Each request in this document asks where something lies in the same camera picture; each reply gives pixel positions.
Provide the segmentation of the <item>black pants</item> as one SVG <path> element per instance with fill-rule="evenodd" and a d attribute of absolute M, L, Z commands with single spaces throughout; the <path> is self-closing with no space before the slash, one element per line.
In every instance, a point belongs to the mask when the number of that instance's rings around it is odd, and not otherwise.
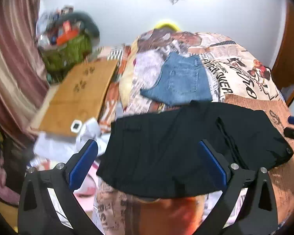
<path fill-rule="evenodd" d="M 220 190 L 201 158 L 207 140 L 229 163 L 256 171 L 290 160 L 293 150 L 261 110 L 191 102 L 161 113 L 117 119 L 96 174 L 111 187 L 141 197 L 175 198 Z"/>

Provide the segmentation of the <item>white crumpled cloth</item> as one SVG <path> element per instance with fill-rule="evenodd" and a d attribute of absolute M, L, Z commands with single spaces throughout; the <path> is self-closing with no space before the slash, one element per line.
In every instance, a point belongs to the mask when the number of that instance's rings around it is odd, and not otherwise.
<path fill-rule="evenodd" d="M 103 133 L 95 118 L 87 120 L 80 126 L 80 131 L 73 136 L 58 136 L 41 132 L 34 144 L 33 152 L 46 159 L 67 162 L 78 153 L 89 139 L 96 141 L 98 156 L 104 154 L 110 138 L 110 133 Z"/>

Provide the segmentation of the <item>orange box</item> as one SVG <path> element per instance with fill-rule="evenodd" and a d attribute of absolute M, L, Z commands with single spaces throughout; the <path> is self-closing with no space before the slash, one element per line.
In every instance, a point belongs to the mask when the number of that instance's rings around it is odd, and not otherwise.
<path fill-rule="evenodd" d="M 67 20 L 60 25 L 58 28 L 58 37 L 56 39 L 56 44 L 58 46 L 66 43 L 72 38 L 76 37 L 79 34 L 79 29 L 72 27 L 71 23 Z"/>

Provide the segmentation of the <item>green camouflage bag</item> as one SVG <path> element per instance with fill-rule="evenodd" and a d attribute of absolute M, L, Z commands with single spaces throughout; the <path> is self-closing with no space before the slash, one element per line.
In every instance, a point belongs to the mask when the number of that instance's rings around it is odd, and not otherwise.
<path fill-rule="evenodd" d="M 47 80 L 50 83 L 61 82 L 67 73 L 76 64 L 83 62 L 91 52 L 92 43 L 87 34 L 80 34 L 55 49 L 40 49 L 47 72 Z"/>

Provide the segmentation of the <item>folded blue jeans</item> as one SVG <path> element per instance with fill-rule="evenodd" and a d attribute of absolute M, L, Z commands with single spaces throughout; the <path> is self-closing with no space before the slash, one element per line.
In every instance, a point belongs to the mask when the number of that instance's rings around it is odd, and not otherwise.
<path fill-rule="evenodd" d="M 191 101 L 212 101 L 208 76 L 199 56 L 184 57 L 171 52 L 155 84 L 140 94 L 170 107 Z"/>

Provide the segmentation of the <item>pink white plush toy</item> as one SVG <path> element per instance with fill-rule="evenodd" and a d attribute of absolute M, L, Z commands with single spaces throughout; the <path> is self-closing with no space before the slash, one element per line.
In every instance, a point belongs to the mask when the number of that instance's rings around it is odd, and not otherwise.
<path fill-rule="evenodd" d="M 99 164 L 96 161 L 93 162 L 82 185 L 74 191 L 78 201 L 94 199 L 99 184 L 99 178 L 96 175 L 98 167 Z"/>

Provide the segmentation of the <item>yellow pillow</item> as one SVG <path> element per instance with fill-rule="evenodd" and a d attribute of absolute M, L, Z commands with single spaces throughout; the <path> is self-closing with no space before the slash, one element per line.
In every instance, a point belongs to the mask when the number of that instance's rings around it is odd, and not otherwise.
<path fill-rule="evenodd" d="M 170 22 L 161 22 L 154 26 L 155 29 L 170 29 L 172 31 L 181 31 L 180 27 L 178 27 L 174 23 Z"/>

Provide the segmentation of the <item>wooden door frame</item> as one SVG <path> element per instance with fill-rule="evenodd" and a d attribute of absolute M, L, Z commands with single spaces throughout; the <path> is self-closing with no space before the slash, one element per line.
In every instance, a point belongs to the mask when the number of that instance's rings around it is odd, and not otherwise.
<path fill-rule="evenodd" d="M 294 100 L 294 5 L 287 3 L 284 35 L 272 68 L 273 81 L 278 90 L 285 94 L 288 106 Z"/>

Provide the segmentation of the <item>small white digital clock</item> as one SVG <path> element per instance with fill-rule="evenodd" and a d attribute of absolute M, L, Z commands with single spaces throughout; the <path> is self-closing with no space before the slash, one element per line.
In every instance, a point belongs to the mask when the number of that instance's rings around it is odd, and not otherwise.
<path fill-rule="evenodd" d="M 83 122 L 81 120 L 74 120 L 70 125 L 70 131 L 72 133 L 78 134 L 83 126 Z"/>

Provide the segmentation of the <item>striped pink curtain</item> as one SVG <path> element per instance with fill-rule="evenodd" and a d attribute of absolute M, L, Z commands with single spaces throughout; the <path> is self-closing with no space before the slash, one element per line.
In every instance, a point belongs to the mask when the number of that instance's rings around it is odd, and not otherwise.
<path fill-rule="evenodd" d="M 27 127 L 49 85 L 36 47 L 40 0 L 0 0 L 0 125 L 18 143 L 34 137 Z"/>

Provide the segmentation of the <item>wooden lap desk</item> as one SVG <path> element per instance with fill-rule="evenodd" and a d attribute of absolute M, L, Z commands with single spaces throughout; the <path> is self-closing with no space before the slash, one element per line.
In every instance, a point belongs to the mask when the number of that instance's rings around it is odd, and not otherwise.
<path fill-rule="evenodd" d="M 50 89 L 28 130 L 75 136 L 74 123 L 98 119 L 117 64 L 117 60 L 100 59 L 75 65 L 60 84 Z"/>

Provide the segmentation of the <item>printed newspaper-pattern blanket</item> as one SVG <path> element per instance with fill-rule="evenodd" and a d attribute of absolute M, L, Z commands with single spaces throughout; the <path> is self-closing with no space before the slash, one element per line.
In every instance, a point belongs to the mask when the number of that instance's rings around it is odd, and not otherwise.
<path fill-rule="evenodd" d="M 109 85 L 99 117 L 102 132 L 110 132 L 118 116 L 169 110 L 164 103 L 141 96 L 140 90 L 153 86 L 171 52 L 201 58 L 214 102 L 261 109 L 277 130 L 287 126 L 290 112 L 270 70 L 241 45 L 217 33 L 151 30 L 124 49 L 117 78 Z M 202 221 L 216 194 L 204 196 Z M 134 198 L 101 182 L 95 197 L 94 222 L 102 226 L 105 234 L 134 234 Z"/>

